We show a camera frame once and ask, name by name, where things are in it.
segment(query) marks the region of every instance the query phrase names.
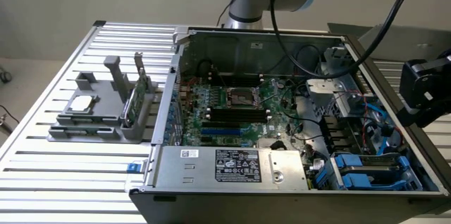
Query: gray wall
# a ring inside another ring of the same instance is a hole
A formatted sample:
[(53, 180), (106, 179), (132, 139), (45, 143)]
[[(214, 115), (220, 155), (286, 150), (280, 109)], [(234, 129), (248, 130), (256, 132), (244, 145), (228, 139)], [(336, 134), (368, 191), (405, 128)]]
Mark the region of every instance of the gray wall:
[[(326, 22), (374, 25), (393, 1), (316, 0), (302, 12), (277, 13), (278, 27), (326, 30)], [(213, 25), (226, 2), (0, 0), (0, 57), (65, 60), (94, 20)], [(449, 15), (449, 0), (405, 0), (394, 24), (451, 30)]]

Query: blue cable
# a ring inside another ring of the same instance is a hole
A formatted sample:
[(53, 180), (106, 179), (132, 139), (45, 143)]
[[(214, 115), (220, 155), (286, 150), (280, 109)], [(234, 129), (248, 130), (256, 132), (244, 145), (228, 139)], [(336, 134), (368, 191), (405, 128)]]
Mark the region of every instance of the blue cable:
[(386, 112), (384, 112), (380, 108), (377, 108), (374, 105), (372, 104), (361, 104), (362, 106), (366, 105), (368, 108), (370, 108), (373, 111), (378, 112), (381, 114), (381, 118), (385, 121), (386, 120)]
[(380, 145), (380, 148), (378, 148), (376, 155), (382, 154), (382, 150), (385, 149), (385, 147), (386, 147), (386, 137), (382, 137), (381, 145)]

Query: warning label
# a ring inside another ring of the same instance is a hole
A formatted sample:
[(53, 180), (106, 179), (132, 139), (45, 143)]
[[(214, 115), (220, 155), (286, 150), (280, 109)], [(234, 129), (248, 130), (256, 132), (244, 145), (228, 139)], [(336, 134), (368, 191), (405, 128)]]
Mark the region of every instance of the warning label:
[(260, 183), (258, 151), (216, 150), (217, 182)]

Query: slotted metal surface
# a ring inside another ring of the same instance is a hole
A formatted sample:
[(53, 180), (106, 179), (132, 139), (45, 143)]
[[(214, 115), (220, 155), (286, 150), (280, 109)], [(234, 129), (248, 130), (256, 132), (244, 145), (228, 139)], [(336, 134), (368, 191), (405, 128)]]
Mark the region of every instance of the slotted metal surface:
[[(128, 163), (146, 158), (149, 142), (138, 145), (56, 143), (48, 142), (45, 136), (77, 87), (73, 81), (77, 73), (92, 71), (97, 79), (112, 79), (102, 66), (106, 55), (120, 56), (120, 69), (136, 80), (133, 54), (144, 52), (145, 71), (161, 91), (173, 55), (173, 28), (106, 23), (90, 29), (0, 149), (0, 223), (145, 223), (124, 186), (126, 180), (142, 179), (141, 174), (126, 175), (125, 169)], [(382, 72), (390, 73), (389, 80), (396, 85), (398, 65), (385, 64), (386, 71), (382, 64), (378, 66)], [(154, 124), (158, 98), (160, 93), (152, 105), (148, 130)], [(438, 123), (451, 123), (449, 117), (442, 119)], [(442, 134), (446, 129), (449, 127), (437, 124), (426, 128), (451, 160), (449, 138)], [(442, 218), (425, 216), (405, 223), (448, 223)]]

